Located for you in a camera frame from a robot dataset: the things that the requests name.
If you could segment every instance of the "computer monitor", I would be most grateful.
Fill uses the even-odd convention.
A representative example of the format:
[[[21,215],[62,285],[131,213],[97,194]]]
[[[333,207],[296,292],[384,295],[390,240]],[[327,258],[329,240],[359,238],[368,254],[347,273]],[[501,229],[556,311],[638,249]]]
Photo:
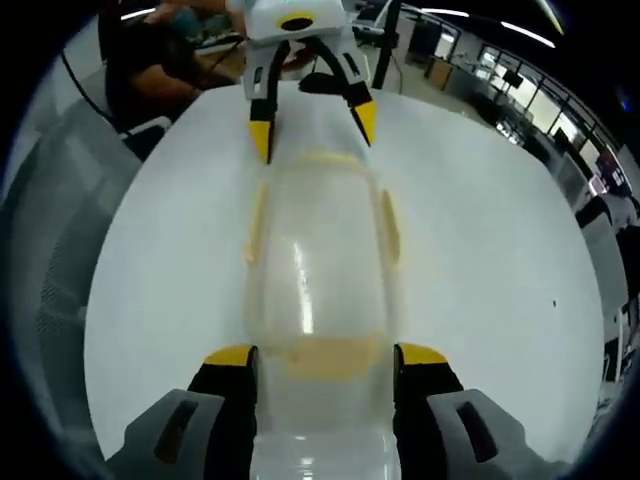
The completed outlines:
[[[507,70],[506,72],[504,72],[504,75],[502,75],[502,79],[515,88],[519,88],[522,84],[522,77],[513,70]]]
[[[442,26],[434,23],[418,23],[409,41],[408,53],[413,61],[427,62],[435,55],[442,36]]]

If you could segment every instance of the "office chair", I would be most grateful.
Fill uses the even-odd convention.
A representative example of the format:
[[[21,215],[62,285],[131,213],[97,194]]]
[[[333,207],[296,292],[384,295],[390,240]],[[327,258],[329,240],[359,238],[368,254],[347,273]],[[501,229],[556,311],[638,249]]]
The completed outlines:
[[[0,211],[15,353],[57,440],[100,460],[84,383],[85,311],[107,230],[140,165],[81,100],[28,154]]]

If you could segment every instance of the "man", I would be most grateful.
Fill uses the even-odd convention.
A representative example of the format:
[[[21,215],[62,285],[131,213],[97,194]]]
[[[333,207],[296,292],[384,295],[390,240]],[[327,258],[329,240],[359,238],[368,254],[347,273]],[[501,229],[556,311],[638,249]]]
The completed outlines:
[[[222,2],[204,2],[224,8]],[[183,7],[162,4],[143,21],[121,25],[107,53],[106,94],[119,127],[126,129],[152,118],[175,121],[204,90],[238,83],[222,65],[195,54],[170,25]],[[244,32],[238,14],[234,25]]]

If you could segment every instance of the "black cable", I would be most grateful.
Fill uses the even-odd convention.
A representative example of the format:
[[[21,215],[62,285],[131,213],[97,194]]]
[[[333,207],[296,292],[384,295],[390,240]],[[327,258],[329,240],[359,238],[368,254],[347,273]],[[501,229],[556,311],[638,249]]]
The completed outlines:
[[[98,105],[96,105],[96,103],[91,99],[91,97],[89,97],[89,95],[87,95],[87,92],[82,87],[82,84],[78,81],[78,78],[73,73],[73,70],[71,68],[71,65],[69,65],[69,60],[67,60],[67,56],[66,56],[64,50],[62,50],[62,53],[60,53],[60,57],[62,58],[62,63],[64,64],[64,68],[67,70],[67,73],[69,74],[69,77],[71,77],[71,81],[75,85],[76,89],[78,90],[78,92],[80,93],[82,98],[84,98],[86,100],[86,102],[89,104],[89,106],[98,115],[100,115],[102,118],[104,118],[109,123],[109,125],[111,125],[113,127],[113,129],[116,132],[120,131],[118,129],[118,127],[116,126],[117,122],[115,121],[115,119],[111,115],[107,115],[104,111],[102,111],[102,109]],[[130,138],[133,137],[133,135],[131,135],[131,132],[129,130],[127,130],[127,129],[124,129],[123,133],[126,135],[127,139],[130,139]]]
[[[404,78],[402,76],[402,69],[400,68],[400,65],[398,64],[398,60],[396,60],[396,56],[393,53],[391,54],[391,59],[393,60],[393,63],[395,64],[396,68],[398,69],[398,75],[400,75],[400,87],[398,88],[398,93],[400,95],[402,95],[402,86],[404,84]]]
[[[239,40],[236,40],[236,42],[231,46],[229,50],[225,51],[222,55],[218,57],[218,59],[215,62],[213,62],[213,65],[211,65],[207,69],[205,76],[208,77],[209,75],[211,75],[215,70],[215,68],[218,65],[220,65],[222,62],[224,62],[227,58],[229,58],[229,55],[235,52],[242,42],[244,42],[244,38],[240,38]],[[198,87],[193,87],[192,93],[195,92],[196,90],[198,90]]]

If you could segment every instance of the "white table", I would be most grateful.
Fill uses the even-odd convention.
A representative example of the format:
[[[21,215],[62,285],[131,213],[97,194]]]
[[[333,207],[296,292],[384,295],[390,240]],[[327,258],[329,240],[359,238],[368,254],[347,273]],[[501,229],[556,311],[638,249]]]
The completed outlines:
[[[342,99],[280,85],[275,162],[309,151],[362,158],[395,198],[405,321],[466,388],[517,418],[543,458],[574,460],[603,358],[598,286],[571,209],[544,166],[475,122],[376,92],[366,147]],[[97,266],[85,375],[104,454],[202,359],[246,342],[242,301],[264,166],[240,87],[206,93],[167,133],[125,196]]]

